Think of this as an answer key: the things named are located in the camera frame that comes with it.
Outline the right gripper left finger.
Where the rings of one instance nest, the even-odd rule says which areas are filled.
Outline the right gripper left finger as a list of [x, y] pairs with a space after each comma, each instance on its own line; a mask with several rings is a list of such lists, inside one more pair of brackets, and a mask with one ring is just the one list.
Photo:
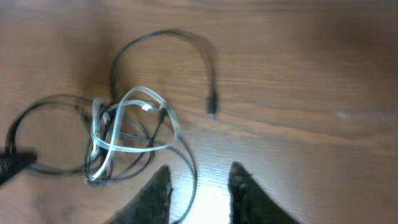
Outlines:
[[171, 196], [170, 168], [162, 166], [105, 224], [168, 224]]

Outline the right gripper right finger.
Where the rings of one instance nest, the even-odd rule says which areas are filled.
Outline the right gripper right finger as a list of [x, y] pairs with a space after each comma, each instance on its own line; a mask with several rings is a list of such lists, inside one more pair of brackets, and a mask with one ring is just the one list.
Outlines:
[[231, 165], [228, 188], [232, 224], [299, 223], [270, 198], [239, 162]]

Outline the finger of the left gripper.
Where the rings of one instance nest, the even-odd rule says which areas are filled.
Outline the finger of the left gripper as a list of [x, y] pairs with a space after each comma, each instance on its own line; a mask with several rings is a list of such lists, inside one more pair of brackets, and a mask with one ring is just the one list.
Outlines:
[[37, 153], [32, 148], [18, 152], [15, 147], [6, 146], [1, 153], [1, 185], [37, 161]]

